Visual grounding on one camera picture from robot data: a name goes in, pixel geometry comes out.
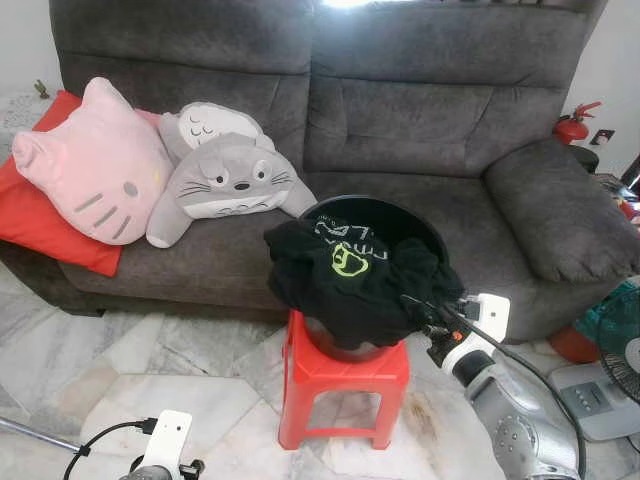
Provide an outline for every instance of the sofa backrest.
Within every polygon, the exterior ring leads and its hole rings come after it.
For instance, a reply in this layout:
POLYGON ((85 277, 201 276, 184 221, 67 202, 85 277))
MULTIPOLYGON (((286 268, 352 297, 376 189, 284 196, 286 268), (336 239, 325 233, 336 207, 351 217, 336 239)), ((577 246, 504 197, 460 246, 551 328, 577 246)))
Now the sofa backrest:
POLYGON ((50 0, 67 90, 96 75, 136 107, 211 101, 255 118, 300 166, 312 6, 308 0, 50 0))
POLYGON ((524 5, 318 7, 305 170, 479 176, 550 135, 584 29, 524 5))

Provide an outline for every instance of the totoro plush pillow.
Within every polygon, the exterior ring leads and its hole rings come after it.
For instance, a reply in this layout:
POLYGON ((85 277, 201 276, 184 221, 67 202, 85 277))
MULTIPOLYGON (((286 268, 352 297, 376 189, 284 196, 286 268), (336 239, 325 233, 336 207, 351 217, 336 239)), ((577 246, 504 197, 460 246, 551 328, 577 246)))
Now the totoro plush pillow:
POLYGON ((251 138, 262 135, 262 128, 249 115, 210 102, 190 103, 178 115, 163 114, 158 131, 174 165, 203 143, 225 133, 251 138))
POLYGON ((277 207, 298 217, 315 203, 269 137, 228 133, 203 143, 176 167, 149 219, 147 240, 167 248, 194 219, 277 207))
POLYGON ((48 132, 13 141, 18 172, 85 235, 111 245, 142 235, 173 166, 156 129, 105 78, 48 132))

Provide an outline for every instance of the green printed logo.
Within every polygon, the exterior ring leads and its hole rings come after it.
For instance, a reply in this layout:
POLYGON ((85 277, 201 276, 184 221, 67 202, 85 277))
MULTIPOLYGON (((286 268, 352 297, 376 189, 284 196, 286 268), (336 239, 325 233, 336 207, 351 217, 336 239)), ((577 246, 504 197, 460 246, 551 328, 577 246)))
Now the green printed logo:
POLYGON ((333 249, 332 260, 333 270, 342 277, 355 277, 369 270, 367 259, 347 250, 343 243, 333 249))

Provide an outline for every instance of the wall outlet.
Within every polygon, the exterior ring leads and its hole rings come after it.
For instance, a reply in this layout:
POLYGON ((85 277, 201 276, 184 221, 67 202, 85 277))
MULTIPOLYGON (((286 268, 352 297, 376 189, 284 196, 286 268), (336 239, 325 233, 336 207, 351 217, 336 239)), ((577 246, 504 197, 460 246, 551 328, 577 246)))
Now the wall outlet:
POLYGON ((593 136, 589 145, 605 145, 609 140, 611 140, 614 133, 616 133, 615 130, 598 130, 598 133, 593 136))

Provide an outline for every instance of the stool leg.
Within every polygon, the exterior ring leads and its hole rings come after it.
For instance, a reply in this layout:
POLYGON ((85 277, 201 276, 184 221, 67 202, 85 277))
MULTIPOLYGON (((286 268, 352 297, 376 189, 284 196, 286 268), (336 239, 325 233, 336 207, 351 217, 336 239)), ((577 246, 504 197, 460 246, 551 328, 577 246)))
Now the stool leg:
POLYGON ((290 382, 282 408, 278 442, 285 450, 297 450, 305 437, 314 395, 290 382))
POLYGON ((398 414, 402 408, 404 388, 381 392, 380 396, 382 398, 376 417, 376 434, 372 442, 375 450, 384 450, 391 443, 393 427, 396 425, 398 414))

